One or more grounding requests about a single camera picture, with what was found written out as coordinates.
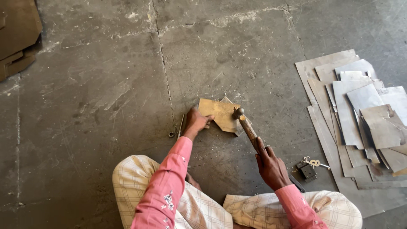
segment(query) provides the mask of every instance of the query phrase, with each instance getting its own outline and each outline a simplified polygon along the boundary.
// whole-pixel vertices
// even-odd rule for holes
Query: pink shirt
[[[131,229],[173,229],[175,212],[185,188],[192,141],[180,137],[151,177],[146,192],[136,206]],[[293,229],[327,229],[325,223],[304,201],[295,185],[275,192]]]

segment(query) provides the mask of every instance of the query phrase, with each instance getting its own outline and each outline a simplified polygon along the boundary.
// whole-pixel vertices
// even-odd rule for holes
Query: hammer head
[[[234,108],[233,114],[232,114],[232,118],[233,119],[238,119],[240,116],[245,114],[245,110],[241,107],[239,108]]]

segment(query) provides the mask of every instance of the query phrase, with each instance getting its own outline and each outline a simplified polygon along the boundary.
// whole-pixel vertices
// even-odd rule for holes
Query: checkered pants
[[[113,171],[113,187],[124,229],[129,229],[134,209],[159,164],[144,155],[129,156]],[[303,194],[304,199],[330,229],[360,229],[362,216],[338,192]],[[231,229],[232,222],[256,229],[291,228],[283,207],[274,193],[257,196],[227,195],[223,207],[185,182],[175,214],[176,229]]]

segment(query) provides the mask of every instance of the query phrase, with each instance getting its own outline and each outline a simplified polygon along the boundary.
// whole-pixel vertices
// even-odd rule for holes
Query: man
[[[360,212],[342,194],[301,194],[288,178],[283,161],[271,147],[264,147],[260,137],[255,155],[259,173],[275,193],[227,195],[223,207],[214,202],[187,173],[193,141],[213,119],[192,108],[183,136],[160,165],[143,155],[130,156],[117,165],[113,185],[124,229],[362,227]]]

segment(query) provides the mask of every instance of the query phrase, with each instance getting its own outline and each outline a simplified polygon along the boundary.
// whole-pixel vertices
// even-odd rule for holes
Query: hand
[[[201,115],[198,109],[193,106],[189,110],[188,114],[186,114],[186,127],[182,136],[185,136],[194,141],[195,137],[198,135],[198,132],[204,128],[208,129],[208,124],[214,118],[214,115],[208,115],[206,117]]]
[[[257,137],[256,140],[258,145],[258,150],[256,150],[258,153],[256,154],[258,172],[264,182],[274,191],[291,185],[285,164],[281,158],[275,156],[270,146],[264,148],[263,140],[260,137]]]

